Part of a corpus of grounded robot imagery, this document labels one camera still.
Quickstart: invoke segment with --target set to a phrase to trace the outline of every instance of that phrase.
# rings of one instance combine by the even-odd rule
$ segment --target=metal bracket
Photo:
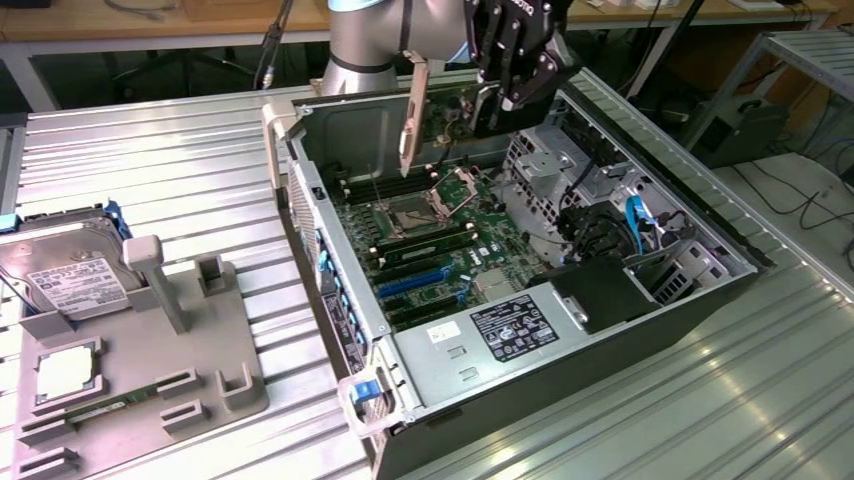
[[[406,51],[403,55],[415,65],[412,86],[410,88],[410,104],[406,110],[403,132],[400,132],[400,176],[406,177],[410,173],[415,155],[418,155],[422,147],[422,120],[424,117],[430,66],[427,60],[418,53]]]
[[[468,189],[468,197],[466,197],[466,199],[456,206],[454,206],[454,208],[450,208],[444,204],[444,202],[442,202],[442,196],[439,195],[439,185],[442,185],[442,182],[444,182],[447,178],[454,174],[456,174],[459,179],[466,184],[466,188]],[[476,196],[478,196],[478,187],[475,186],[475,178],[472,177],[471,173],[463,171],[463,169],[459,167],[451,170],[444,175],[444,177],[442,177],[442,179],[436,182],[436,184],[434,185],[434,187],[430,189],[430,192],[428,192],[430,204],[432,205],[434,210],[436,210],[436,213],[439,214],[439,216],[444,221],[450,220],[451,216],[456,213],[456,211],[460,208],[463,208],[468,204],[468,202],[471,202],[472,198],[475,198]]]
[[[290,140],[290,130],[296,124],[296,110],[290,101],[268,103],[262,107],[264,123],[264,147],[267,148],[267,169],[272,189],[282,188],[282,172],[279,171],[279,150],[276,142]]]

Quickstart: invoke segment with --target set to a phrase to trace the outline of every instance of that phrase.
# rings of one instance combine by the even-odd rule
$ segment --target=table leg
[[[33,112],[59,110],[59,103],[51,94],[33,64],[29,48],[24,43],[0,43],[0,59],[12,74],[12,79],[24,94]]]
[[[650,77],[650,73],[652,73],[652,67],[658,63],[658,59],[664,53],[664,49],[667,48],[667,44],[672,39],[674,33],[676,33],[676,25],[671,25],[670,27],[664,27],[662,29],[662,33],[658,35],[658,39],[655,40],[655,44],[652,45],[652,50],[650,50],[650,55],[647,56],[643,65],[640,65],[640,71],[638,72],[638,76],[631,83],[627,97],[634,97],[640,92],[640,88],[643,88],[643,84]]]
[[[738,85],[742,80],[750,73],[750,69],[757,64],[757,60],[759,59],[759,55],[765,51],[765,36],[759,35],[757,39],[750,44],[750,48],[747,48],[747,52],[742,56],[742,59],[735,64],[735,68],[733,69],[733,73],[726,77],[723,81],[723,85],[718,89],[715,96],[711,97],[711,101],[703,108],[703,111],[691,116],[691,120],[684,128],[684,134],[679,139],[679,143],[684,146],[686,150],[691,150],[699,138],[703,136],[703,132],[709,125],[711,124],[713,119],[718,115],[718,110],[723,106],[723,103],[733,97],[735,90],[738,89]]]

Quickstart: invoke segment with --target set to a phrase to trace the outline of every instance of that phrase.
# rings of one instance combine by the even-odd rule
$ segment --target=warning label
[[[507,362],[558,340],[528,295],[471,314],[495,360]]]
[[[124,287],[103,258],[27,275],[53,307],[65,315],[120,302]]]

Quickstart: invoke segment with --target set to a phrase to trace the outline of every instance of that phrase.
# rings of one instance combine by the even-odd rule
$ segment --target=slotted metal surface
[[[850,289],[592,75],[572,82],[777,268],[672,348],[407,478],[850,478]]]
[[[850,292],[835,289],[821,265],[806,264],[806,252],[781,245],[773,226],[731,202],[711,174],[599,80],[583,72],[574,82],[778,267],[674,348],[410,478],[850,475]],[[37,115],[28,127],[19,212],[85,206],[111,196],[124,205],[133,231],[164,238],[168,271],[187,268],[187,260],[204,253],[220,252],[235,262],[252,321],[271,408],[129,462],[111,472],[120,478],[176,478],[179,472],[180,478],[370,477],[334,397],[335,379],[267,186],[257,109],[286,95]],[[0,323],[15,317],[15,304],[0,305]],[[0,478],[9,473],[20,343],[20,327],[4,328]]]
[[[781,60],[854,101],[854,36],[839,30],[775,32],[763,41]]]
[[[29,215],[112,198],[135,235],[163,240],[165,271],[235,263],[270,409],[112,472],[120,478],[368,478],[348,432],[270,189],[260,107],[311,95],[227,95],[33,115],[17,191]],[[3,319],[15,318],[7,301]],[[0,475],[8,477],[21,331],[0,333]]]

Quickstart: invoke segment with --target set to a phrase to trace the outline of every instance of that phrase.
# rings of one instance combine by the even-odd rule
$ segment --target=computer chassis
[[[464,128],[471,88],[431,91],[435,141],[406,179],[406,93],[264,109],[282,219],[376,478],[671,346],[773,266],[571,84],[540,126],[490,139]]]

